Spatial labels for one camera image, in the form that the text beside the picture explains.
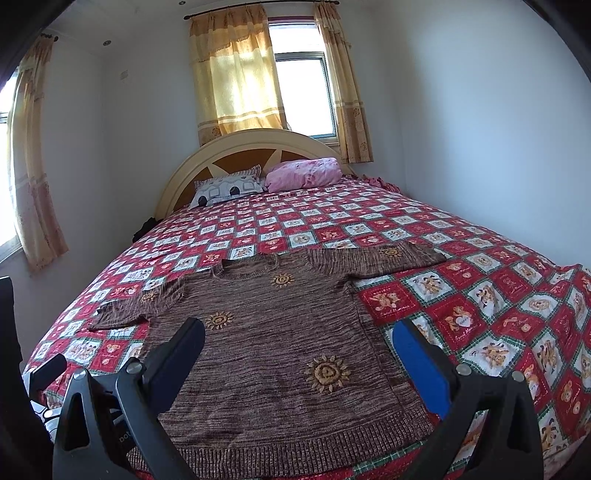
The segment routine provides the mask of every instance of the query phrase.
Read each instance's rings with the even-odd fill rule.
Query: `yellow sun motif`
[[[306,380],[312,383],[312,390],[317,388],[320,393],[332,393],[337,387],[342,387],[343,382],[348,381],[351,375],[349,367],[334,355],[314,358],[307,366],[304,371],[308,375]]]
[[[279,275],[275,275],[271,283],[273,285],[277,285],[279,288],[283,288],[288,286],[291,282],[294,281],[294,276],[291,273],[280,273]]]
[[[384,254],[389,257],[401,257],[402,252],[398,248],[386,248],[383,250]]]
[[[143,305],[144,303],[148,303],[149,301],[154,300],[158,296],[158,292],[156,290],[151,290],[142,295],[140,303]]]
[[[228,323],[232,323],[233,315],[230,312],[216,312],[205,320],[205,326],[210,330],[220,330]]]

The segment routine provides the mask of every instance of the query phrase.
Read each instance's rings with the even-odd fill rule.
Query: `pink fabric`
[[[310,189],[334,185],[342,176],[336,158],[286,161],[267,174],[265,187],[270,193]]]

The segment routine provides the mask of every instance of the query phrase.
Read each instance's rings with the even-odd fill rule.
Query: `bedspread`
[[[78,366],[107,374],[139,354],[147,323],[99,332],[85,328],[105,302],[132,297],[222,258],[402,239],[434,247],[448,261],[356,283],[385,341],[391,348],[392,324],[410,317],[455,364],[465,362],[488,375],[522,371],[534,399],[549,478],[591,430],[591,271],[558,267],[486,228],[357,180],[175,213],[111,262],[72,302],[37,345],[27,369],[64,354],[68,369],[46,391],[50,406],[60,404]],[[465,466],[484,418],[476,415],[452,475]],[[420,447],[319,478],[391,478]]]

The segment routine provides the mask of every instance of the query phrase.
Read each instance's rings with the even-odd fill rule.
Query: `sweater ribbed hem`
[[[432,431],[433,425],[424,418],[424,412],[406,410],[403,418],[392,414],[319,439],[225,450],[179,447],[178,451],[202,479],[317,475],[385,456]],[[128,459],[134,469],[148,471],[137,448]]]

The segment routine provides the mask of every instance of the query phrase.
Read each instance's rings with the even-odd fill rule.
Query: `blue gripper pad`
[[[441,373],[437,364],[429,357],[420,342],[408,331],[408,326],[404,322],[394,324],[392,345],[427,410],[436,413],[443,420],[452,404],[450,384],[447,378]]]

